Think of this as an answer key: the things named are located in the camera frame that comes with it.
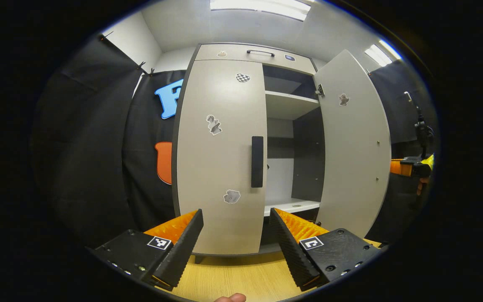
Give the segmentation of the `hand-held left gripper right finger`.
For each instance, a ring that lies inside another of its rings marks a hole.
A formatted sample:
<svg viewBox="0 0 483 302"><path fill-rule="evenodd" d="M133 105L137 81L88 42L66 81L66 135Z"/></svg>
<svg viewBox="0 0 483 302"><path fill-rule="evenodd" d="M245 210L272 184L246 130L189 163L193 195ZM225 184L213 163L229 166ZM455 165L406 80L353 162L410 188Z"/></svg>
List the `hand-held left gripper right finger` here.
<svg viewBox="0 0 483 302"><path fill-rule="evenodd" d="M270 227L302 291L337 284L383 252L345 228L328 231L278 208L270 209Z"/></svg>

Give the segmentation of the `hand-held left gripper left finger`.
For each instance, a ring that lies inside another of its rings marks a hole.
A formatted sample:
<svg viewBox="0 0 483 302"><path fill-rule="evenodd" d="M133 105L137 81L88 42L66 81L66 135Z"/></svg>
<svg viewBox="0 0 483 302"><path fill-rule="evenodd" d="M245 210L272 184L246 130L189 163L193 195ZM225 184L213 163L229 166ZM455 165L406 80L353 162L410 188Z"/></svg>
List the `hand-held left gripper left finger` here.
<svg viewBox="0 0 483 302"><path fill-rule="evenodd" d="M130 279L172 291L179 281L203 229L197 209L146 232L128 229L89 252Z"/></svg>

